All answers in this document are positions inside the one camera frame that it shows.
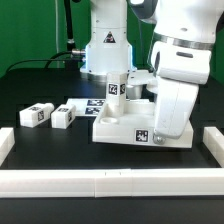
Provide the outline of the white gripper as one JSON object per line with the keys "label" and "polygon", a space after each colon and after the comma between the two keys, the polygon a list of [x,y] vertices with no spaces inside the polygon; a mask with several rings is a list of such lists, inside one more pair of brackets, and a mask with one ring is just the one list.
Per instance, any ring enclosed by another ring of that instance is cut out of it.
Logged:
{"label": "white gripper", "polygon": [[197,84],[158,77],[153,142],[163,145],[165,138],[178,139],[184,132],[193,110]]}

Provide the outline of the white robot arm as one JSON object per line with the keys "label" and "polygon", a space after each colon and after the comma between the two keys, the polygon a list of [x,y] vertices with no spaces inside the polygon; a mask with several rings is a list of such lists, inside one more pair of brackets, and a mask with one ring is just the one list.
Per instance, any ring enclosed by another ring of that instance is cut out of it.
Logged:
{"label": "white robot arm", "polygon": [[[91,40],[81,71],[106,82],[106,102],[93,123],[95,142],[192,146],[189,121],[208,80],[224,0],[90,0]],[[127,12],[155,25],[148,62],[133,66]]]}

